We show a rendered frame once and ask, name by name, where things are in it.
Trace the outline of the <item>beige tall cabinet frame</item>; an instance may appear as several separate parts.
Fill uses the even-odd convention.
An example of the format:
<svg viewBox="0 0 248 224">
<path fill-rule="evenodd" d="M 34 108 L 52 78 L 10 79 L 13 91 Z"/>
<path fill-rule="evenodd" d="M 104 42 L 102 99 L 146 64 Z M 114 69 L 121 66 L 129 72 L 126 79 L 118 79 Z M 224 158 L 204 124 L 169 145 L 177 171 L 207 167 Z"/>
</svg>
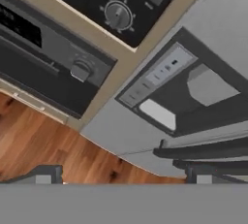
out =
<svg viewBox="0 0 248 224">
<path fill-rule="evenodd" d="M 75 130 L 80 130 L 90 122 L 161 41 L 170 26 L 175 23 L 177 16 L 183 14 L 194 2 L 194 0 L 172 0 L 139 46 L 132 48 L 62 0 L 24 1 L 116 60 L 115 66 L 83 117 L 76 119 L 67 114 L 68 119 L 64 125 Z"/>
</svg>

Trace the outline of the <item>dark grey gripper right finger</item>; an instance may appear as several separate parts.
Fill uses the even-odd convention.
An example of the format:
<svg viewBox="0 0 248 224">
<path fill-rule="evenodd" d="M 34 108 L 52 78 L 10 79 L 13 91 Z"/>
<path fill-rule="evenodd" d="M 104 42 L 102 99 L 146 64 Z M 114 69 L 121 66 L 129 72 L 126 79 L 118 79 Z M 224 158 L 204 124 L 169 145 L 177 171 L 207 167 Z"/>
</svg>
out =
<svg viewBox="0 0 248 224">
<path fill-rule="evenodd" d="M 248 171 L 217 168 L 213 166 L 190 166 L 185 170 L 186 182 L 193 184 L 248 184 Z"/>
</svg>

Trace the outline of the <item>beige drawer front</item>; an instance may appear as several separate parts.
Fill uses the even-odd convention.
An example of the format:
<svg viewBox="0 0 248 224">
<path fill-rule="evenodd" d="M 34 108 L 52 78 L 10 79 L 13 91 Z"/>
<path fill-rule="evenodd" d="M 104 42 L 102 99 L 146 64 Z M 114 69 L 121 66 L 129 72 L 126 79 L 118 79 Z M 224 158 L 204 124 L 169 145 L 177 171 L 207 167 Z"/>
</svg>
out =
<svg viewBox="0 0 248 224">
<path fill-rule="evenodd" d="M 63 113 L 62 111 L 54 108 L 53 106 L 43 102 L 42 100 L 34 97 L 33 95 L 25 92 L 24 90 L 8 83 L 5 80 L 0 79 L 0 92 L 1 93 L 5 93 L 11 97 L 13 97 L 13 94 L 16 92 L 20 95 L 21 98 L 23 98 L 24 100 L 27 100 L 31 103 L 36 103 L 37 105 L 40 106 L 44 106 L 46 109 L 41 112 L 47 116 L 49 116 L 50 118 L 65 124 L 67 122 L 68 116 Z"/>
</svg>

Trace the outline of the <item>dark oven door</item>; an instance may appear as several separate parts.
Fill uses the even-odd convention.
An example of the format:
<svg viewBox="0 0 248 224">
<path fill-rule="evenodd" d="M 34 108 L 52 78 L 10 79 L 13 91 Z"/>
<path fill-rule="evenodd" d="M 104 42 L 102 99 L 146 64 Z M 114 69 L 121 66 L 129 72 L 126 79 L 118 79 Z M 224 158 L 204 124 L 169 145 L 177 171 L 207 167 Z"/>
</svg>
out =
<svg viewBox="0 0 248 224">
<path fill-rule="evenodd" d="M 98 91 L 97 86 L 80 82 L 67 71 L 52 74 L 1 39 L 0 78 L 77 119 L 84 115 Z"/>
</svg>

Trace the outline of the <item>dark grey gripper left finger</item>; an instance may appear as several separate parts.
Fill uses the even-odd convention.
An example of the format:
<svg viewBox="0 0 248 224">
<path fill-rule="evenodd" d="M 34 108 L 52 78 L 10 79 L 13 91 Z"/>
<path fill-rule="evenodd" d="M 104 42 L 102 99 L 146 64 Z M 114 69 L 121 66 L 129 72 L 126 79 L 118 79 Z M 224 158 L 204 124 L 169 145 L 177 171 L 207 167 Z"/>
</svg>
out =
<svg viewBox="0 0 248 224">
<path fill-rule="evenodd" d="M 39 165 L 29 173 L 5 180 L 5 184 L 62 184 L 63 167 L 61 165 Z"/>
</svg>

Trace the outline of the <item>grey built-in oven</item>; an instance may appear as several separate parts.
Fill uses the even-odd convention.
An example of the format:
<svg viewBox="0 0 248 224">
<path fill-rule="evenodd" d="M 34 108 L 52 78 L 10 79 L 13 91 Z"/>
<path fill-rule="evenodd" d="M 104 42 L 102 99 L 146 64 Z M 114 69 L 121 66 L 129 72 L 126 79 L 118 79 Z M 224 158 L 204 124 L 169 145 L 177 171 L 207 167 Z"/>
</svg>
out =
<svg viewBox="0 0 248 224">
<path fill-rule="evenodd" d="M 89 62 L 94 73 L 85 82 L 97 86 L 98 91 L 116 64 L 114 58 L 85 42 L 24 0 L 0 0 L 0 30 L 46 55 L 71 77 L 75 60 Z"/>
</svg>

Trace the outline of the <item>grey oven knob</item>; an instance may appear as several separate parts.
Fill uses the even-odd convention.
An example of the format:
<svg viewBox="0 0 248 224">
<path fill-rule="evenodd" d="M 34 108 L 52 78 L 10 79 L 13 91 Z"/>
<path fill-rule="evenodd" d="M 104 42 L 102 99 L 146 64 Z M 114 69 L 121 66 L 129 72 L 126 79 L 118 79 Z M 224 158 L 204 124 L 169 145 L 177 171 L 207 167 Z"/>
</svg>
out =
<svg viewBox="0 0 248 224">
<path fill-rule="evenodd" d="M 71 75 L 81 81 L 87 81 L 94 73 L 93 66 L 84 60 L 75 60 L 71 68 Z"/>
</svg>

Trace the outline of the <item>grey fridge with dispenser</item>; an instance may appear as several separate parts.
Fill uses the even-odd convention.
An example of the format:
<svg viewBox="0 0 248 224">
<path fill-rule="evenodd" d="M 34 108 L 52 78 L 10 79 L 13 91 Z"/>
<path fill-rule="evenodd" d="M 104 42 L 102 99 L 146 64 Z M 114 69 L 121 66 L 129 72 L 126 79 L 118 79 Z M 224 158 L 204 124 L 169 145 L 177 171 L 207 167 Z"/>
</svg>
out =
<svg viewBox="0 0 248 224">
<path fill-rule="evenodd" d="M 156 147 L 248 137 L 248 0 L 194 0 L 81 133 L 159 176 Z"/>
</svg>

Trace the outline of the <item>silver microwave knob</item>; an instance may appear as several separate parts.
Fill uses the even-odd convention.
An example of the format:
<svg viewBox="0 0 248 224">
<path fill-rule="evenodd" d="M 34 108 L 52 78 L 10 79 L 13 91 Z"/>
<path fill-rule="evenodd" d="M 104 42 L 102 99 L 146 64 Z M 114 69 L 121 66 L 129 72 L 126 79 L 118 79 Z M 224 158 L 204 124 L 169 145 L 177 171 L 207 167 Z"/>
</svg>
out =
<svg viewBox="0 0 248 224">
<path fill-rule="evenodd" d="M 125 30 L 132 25 L 132 12 L 123 2 L 117 0 L 109 1 L 105 6 L 104 13 L 112 29 Z"/>
</svg>

